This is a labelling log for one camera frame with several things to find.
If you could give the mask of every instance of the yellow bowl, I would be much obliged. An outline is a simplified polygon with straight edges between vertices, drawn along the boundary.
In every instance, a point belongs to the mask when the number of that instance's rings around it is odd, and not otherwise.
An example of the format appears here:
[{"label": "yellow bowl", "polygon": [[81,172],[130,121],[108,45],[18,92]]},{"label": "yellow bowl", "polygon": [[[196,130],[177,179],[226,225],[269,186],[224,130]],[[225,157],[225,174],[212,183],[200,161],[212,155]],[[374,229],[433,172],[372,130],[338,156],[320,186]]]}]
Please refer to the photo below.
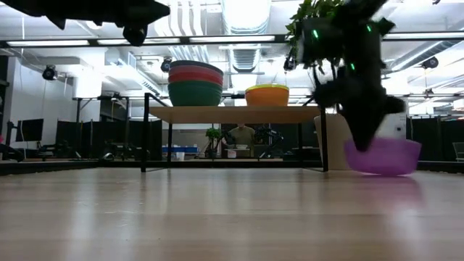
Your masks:
[{"label": "yellow bowl", "polygon": [[245,92],[248,106],[287,106],[289,88],[280,84],[259,84]]}]

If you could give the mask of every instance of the table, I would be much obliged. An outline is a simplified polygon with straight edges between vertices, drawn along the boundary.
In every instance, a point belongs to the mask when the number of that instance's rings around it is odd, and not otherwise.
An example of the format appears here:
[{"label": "table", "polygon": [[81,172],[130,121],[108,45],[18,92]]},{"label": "table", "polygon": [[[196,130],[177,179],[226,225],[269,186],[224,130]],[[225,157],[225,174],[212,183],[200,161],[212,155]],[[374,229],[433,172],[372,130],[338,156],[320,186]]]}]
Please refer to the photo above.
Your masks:
[{"label": "table", "polygon": [[[153,98],[163,107],[150,107],[149,99]],[[158,117],[169,124],[168,131],[168,166],[170,165],[171,146],[173,142],[173,124],[194,123],[296,123],[298,124],[299,148],[302,148],[302,123],[311,121],[321,115],[323,119],[323,132],[326,131],[325,110],[319,110],[313,106],[292,107],[168,107],[157,97],[145,94],[144,102],[144,131],[142,139],[148,140],[149,114]],[[146,172],[146,143],[143,142],[141,171]],[[323,138],[323,155],[326,154],[327,144]],[[323,157],[324,171],[327,171],[328,163]]]},{"label": "table", "polygon": [[304,123],[319,116],[317,107],[151,107],[167,123]]}]

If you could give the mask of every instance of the white wall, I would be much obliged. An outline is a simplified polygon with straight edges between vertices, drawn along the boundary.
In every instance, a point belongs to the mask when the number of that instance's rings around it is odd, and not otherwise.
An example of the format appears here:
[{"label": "white wall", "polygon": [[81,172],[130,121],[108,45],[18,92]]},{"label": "white wall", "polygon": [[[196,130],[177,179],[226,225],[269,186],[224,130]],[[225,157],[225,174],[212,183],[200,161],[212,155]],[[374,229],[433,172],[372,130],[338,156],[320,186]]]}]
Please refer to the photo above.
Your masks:
[{"label": "white wall", "polygon": [[[74,121],[77,102],[72,100],[73,87],[61,81],[45,81],[41,72],[22,66],[16,58],[9,59],[8,81],[5,104],[4,128],[7,135],[7,121],[17,125],[18,120],[44,119],[42,144],[54,144],[57,121]],[[35,142],[13,142],[16,130],[12,131],[12,147],[36,148]]]}]

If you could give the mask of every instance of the green bowl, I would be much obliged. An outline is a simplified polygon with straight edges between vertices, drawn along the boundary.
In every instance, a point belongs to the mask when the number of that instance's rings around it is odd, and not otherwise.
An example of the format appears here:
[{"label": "green bowl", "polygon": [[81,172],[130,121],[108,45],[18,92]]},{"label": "green bowl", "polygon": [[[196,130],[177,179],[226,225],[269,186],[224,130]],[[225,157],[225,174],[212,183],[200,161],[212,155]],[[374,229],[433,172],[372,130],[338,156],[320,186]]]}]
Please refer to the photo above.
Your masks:
[{"label": "green bowl", "polygon": [[203,80],[185,80],[185,81],[170,83],[168,85],[168,88],[169,87],[173,87],[173,88],[177,88],[177,87],[196,87],[196,86],[209,87],[209,88],[219,88],[220,90],[223,89],[223,87],[221,85],[219,85],[219,84],[211,83],[211,82],[203,81]]},{"label": "green bowl", "polygon": [[214,83],[204,84],[179,82],[171,83],[167,89],[173,106],[217,106],[220,103],[223,88]]}]

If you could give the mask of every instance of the red bowl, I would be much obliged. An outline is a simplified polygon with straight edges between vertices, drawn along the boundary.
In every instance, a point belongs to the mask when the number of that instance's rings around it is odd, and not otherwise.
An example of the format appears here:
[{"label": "red bowl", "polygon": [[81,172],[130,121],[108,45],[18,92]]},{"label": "red bowl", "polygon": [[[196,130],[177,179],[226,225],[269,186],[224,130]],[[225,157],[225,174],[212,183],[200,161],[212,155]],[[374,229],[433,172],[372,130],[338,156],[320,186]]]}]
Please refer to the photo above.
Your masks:
[{"label": "red bowl", "polygon": [[219,78],[221,80],[223,79],[223,76],[217,71],[210,69],[210,68],[196,66],[196,65],[179,65],[176,67],[171,67],[169,69],[169,76],[177,75],[178,73],[203,73],[203,74],[212,75],[215,78]]},{"label": "red bowl", "polygon": [[216,75],[202,73],[202,72],[180,72],[170,75],[169,83],[177,83],[186,80],[204,80],[210,83],[216,83],[218,85],[223,84],[223,78],[219,78]]}]

